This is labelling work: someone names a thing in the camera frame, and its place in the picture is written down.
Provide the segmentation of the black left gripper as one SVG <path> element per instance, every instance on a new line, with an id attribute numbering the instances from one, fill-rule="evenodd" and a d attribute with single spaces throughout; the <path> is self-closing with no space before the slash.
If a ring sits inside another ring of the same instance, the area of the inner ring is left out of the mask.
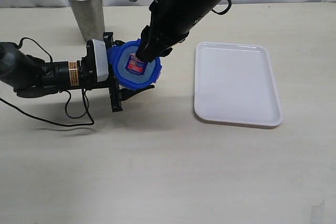
<path id="1" fill-rule="evenodd" d="M 111 47 L 114 50 L 119 50 L 121 46 L 125 44 L 125 42 L 122 40 L 113 40 L 113 32 L 104 32 L 102 41 L 104 41 L 106 45 L 106 50 Z M 109 98 L 113 112 L 122 111 L 122 101 L 126 101 L 141 92 L 155 88 L 155 85 L 149 85 L 145 88 L 136 90 L 131 90 L 128 88 L 119 89 L 117 79 L 112 69 L 112 65 L 109 63 L 109 76 L 107 80 L 103 82 L 97 82 L 94 58 L 93 43 L 92 39 L 90 39 L 86 43 L 86 56 L 81 58 L 80 61 L 80 87 L 87 90 L 107 88 L 109 90 Z"/>

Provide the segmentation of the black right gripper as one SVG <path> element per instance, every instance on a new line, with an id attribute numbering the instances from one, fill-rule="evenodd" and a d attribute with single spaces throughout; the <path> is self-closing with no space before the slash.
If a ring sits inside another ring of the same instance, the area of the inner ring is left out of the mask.
<path id="1" fill-rule="evenodd" d="M 183 42 L 190 30 L 221 0 L 154 0 L 149 9 L 150 24 L 141 32 L 136 57 L 152 62 L 166 57 Z"/>

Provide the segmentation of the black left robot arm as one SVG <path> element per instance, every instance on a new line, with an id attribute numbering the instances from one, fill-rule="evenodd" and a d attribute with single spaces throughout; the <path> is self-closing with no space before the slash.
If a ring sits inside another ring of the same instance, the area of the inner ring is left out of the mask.
<path id="1" fill-rule="evenodd" d="M 20 51 L 22 43 L 1 43 L 1 82 L 11 86 L 18 97 L 40 98 L 69 90 L 107 88 L 114 112 L 122 101 L 154 87 L 161 73 L 161 61 L 143 62 L 135 55 L 140 40 L 90 39 L 86 56 L 76 61 L 48 62 Z"/>

